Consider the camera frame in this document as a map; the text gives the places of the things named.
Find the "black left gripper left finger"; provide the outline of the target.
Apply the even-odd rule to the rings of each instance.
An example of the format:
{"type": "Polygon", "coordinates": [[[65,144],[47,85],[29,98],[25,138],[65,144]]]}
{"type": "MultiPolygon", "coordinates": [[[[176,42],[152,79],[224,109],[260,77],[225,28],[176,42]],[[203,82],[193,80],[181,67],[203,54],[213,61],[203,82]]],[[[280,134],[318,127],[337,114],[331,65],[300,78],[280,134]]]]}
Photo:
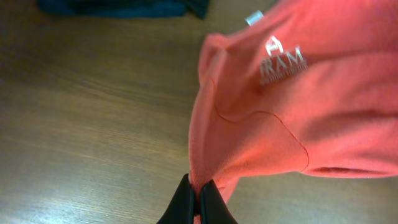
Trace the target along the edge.
{"type": "Polygon", "coordinates": [[[185,174],[157,224],[193,224],[195,192],[185,174]]]}

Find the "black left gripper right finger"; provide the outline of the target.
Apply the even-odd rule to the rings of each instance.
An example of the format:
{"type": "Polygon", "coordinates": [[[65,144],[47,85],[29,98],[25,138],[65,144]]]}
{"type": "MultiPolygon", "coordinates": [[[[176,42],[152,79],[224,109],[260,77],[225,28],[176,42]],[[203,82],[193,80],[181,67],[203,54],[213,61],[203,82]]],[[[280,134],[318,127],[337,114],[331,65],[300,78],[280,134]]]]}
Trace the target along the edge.
{"type": "Polygon", "coordinates": [[[201,189],[200,218],[201,224],[238,224],[229,212],[213,180],[201,189]]]}

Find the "orange t-shirt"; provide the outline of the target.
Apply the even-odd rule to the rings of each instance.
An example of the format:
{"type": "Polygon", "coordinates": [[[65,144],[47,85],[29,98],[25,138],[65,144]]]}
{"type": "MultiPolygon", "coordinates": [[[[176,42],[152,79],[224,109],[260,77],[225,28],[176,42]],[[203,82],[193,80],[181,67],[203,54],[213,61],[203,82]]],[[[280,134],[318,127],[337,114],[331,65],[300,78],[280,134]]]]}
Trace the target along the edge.
{"type": "Polygon", "coordinates": [[[190,182],[397,175],[397,1],[279,1],[211,34],[198,65],[190,182]]]}

